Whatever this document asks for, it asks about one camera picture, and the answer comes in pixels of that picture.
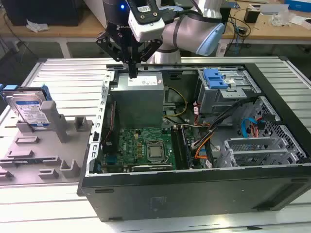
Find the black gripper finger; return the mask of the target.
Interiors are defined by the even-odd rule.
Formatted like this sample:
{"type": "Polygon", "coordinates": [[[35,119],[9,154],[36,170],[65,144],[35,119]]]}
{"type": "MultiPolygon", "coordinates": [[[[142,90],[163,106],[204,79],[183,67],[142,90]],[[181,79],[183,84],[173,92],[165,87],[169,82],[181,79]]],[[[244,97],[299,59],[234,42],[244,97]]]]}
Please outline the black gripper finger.
{"type": "Polygon", "coordinates": [[[133,45],[133,78],[138,75],[138,66],[146,62],[162,45],[162,39],[147,42],[135,42],[133,45]]]}
{"type": "Polygon", "coordinates": [[[108,32],[101,33],[97,39],[96,44],[103,49],[110,57],[117,62],[122,62],[123,65],[128,69],[129,77],[133,78],[133,59],[130,51],[129,42],[131,38],[126,36],[124,33],[117,33],[117,36],[113,39],[115,46],[110,42],[111,37],[108,32]]]}

